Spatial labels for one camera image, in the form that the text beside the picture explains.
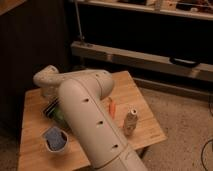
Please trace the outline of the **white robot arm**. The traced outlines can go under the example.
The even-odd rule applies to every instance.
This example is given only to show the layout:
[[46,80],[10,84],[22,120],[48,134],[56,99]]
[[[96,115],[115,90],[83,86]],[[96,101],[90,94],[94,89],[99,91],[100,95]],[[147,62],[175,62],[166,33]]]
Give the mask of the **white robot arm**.
[[95,171],[148,171],[101,103],[114,87],[108,71],[60,73],[49,65],[33,81],[58,97],[65,121]]

